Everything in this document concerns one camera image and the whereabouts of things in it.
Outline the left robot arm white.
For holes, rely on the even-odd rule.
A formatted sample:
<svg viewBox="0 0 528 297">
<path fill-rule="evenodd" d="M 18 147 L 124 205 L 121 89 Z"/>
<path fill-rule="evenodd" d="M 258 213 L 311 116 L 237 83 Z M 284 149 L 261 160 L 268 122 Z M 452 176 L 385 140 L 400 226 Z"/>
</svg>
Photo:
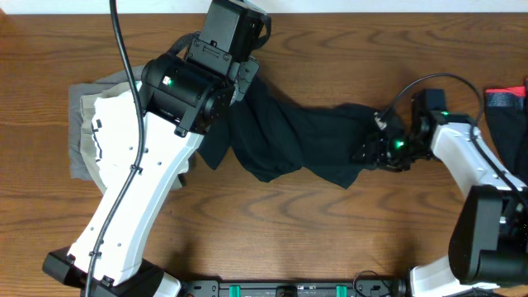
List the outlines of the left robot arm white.
<svg viewBox="0 0 528 297">
<path fill-rule="evenodd" d="M 143 257 L 149 233 L 210 123 L 243 98 L 258 69 L 252 56 L 224 65 L 197 54 L 149 61 L 139 89 L 140 161 L 116 174 L 89 225 L 48 253 L 43 272 L 86 296 L 178 295 L 181 282 Z"/>
</svg>

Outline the black polo shirt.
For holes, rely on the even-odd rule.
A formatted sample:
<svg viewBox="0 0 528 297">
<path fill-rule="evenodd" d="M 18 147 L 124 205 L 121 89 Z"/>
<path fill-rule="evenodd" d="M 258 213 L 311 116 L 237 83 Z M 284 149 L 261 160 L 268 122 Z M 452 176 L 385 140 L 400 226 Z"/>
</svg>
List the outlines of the black polo shirt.
<svg viewBox="0 0 528 297">
<path fill-rule="evenodd" d="M 376 110 L 346 103 L 303 107 L 257 77 L 242 101 L 210 127 L 198 153 L 216 169 L 228 150 L 261 182 L 302 167 L 347 189 L 366 168 L 352 156 L 377 130 Z"/>
</svg>

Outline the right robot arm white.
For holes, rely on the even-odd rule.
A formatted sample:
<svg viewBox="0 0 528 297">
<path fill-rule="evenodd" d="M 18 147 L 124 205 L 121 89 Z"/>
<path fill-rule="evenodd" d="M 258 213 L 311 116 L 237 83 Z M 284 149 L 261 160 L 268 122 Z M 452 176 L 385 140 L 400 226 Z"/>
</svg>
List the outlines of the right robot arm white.
<svg viewBox="0 0 528 297">
<path fill-rule="evenodd" d="M 466 114 L 420 111 L 409 135 L 386 127 L 369 135 L 353 160 L 392 172 L 434 158 L 464 197 L 446 256 L 415 266 L 389 284 L 390 296 L 462 296 L 527 282 L 527 186 L 511 176 Z"/>
</svg>

